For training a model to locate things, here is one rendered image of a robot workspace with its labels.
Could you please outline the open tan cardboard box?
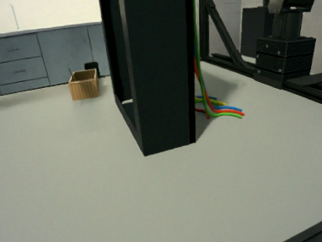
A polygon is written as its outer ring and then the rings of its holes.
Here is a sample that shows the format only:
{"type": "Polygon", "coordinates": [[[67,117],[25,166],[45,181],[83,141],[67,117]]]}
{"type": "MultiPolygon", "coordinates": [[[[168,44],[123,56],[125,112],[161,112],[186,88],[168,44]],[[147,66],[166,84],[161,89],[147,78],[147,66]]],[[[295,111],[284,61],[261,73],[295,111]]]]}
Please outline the open tan cardboard box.
{"type": "Polygon", "coordinates": [[[69,90],[72,101],[78,101],[93,97],[99,97],[96,84],[97,69],[88,69],[73,72],[69,80],[69,90]]]}

